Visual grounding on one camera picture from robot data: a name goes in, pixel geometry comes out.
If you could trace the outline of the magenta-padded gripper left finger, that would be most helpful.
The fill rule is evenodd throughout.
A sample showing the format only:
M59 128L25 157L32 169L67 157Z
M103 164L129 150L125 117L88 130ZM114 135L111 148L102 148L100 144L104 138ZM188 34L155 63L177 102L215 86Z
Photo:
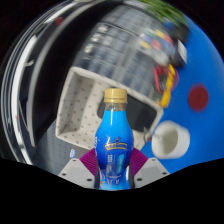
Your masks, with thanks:
M90 189L99 188L99 168L95 149L81 158L72 158L59 173L59 177Z

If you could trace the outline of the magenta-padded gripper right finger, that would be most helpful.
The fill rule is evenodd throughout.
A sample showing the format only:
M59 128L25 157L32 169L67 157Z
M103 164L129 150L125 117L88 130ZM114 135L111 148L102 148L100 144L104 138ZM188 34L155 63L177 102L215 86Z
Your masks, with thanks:
M128 171L128 181L131 189L146 186L167 175L169 175L169 172L157 158L148 158L138 149L133 149Z

